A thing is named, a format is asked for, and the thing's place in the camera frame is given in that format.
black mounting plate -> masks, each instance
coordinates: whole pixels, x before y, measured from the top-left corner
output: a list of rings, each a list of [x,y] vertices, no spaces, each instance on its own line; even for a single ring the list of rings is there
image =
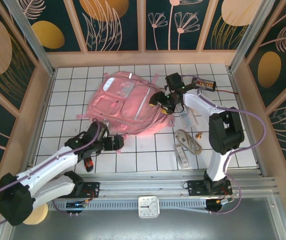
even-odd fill
[[[208,196],[208,195],[214,195],[214,196],[223,196],[225,195],[225,192],[221,190],[221,188],[224,188],[224,190],[229,194],[233,195],[231,182],[229,180],[226,180],[224,183],[224,186],[222,186],[219,190],[214,192],[208,192],[207,189],[204,186],[203,180],[189,180],[186,182],[187,186],[185,187],[188,189],[189,196]]]
[[[94,198],[98,198],[99,195],[99,182],[84,182],[83,188],[81,190],[81,193],[79,195],[75,194],[69,194],[65,196],[60,196],[60,199],[89,199],[92,198],[92,192],[94,193]]]

clock face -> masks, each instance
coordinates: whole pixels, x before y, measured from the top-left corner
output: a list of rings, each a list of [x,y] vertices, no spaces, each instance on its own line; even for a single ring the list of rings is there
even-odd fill
[[[159,215],[159,200],[155,196],[138,198],[138,214],[141,218],[155,218]]]

screw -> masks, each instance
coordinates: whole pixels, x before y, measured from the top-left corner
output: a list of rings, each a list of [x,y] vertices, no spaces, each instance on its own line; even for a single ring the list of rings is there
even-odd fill
[[[196,134],[196,139],[201,139],[202,138],[202,132],[200,131],[198,134]]]

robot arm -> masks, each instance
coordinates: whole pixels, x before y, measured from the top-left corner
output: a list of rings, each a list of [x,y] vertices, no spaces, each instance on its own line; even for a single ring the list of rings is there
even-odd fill
[[[244,133],[237,112],[219,109],[216,103],[197,91],[194,78],[191,84],[185,85],[178,73],[166,77],[167,88],[171,92],[165,95],[158,92],[151,98],[150,104],[159,104],[167,114],[174,113],[177,104],[187,106],[200,113],[209,124],[209,142],[213,148],[210,165],[204,173],[204,186],[211,194],[219,190],[226,181],[224,163],[231,150],[239,148],[244,141]]]
[[[69,139],[65,146],[39,165],[16,176],[10,173],[4,175],[0,180],[0,188],[16,180],[23,180],[0,192],[0,213],[3,217],[16,226],[21,224],[33,209],[44,203],[69,194],[79,195],[84,183],[80,176],[73,171],[57,176],[80,161],[87,162],[92,153],[100,154],[102,150],[112,151],[123,147],[124,140],[121,136],[112,138],[108,135],[105,124],[94,122],[87,132]]]

pink backpack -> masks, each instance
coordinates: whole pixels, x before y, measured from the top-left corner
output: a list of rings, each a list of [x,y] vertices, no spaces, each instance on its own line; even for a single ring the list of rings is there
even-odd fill
[[[155,86],[158,74],[152,84],[131,72],[104,76],[106,80],[88,104],[86,117],[108,122],[113,133],[129,135],[152,135],[171,125],[172,115],[162,113],[159,105],[149,104],[150,98],[160,92]]]

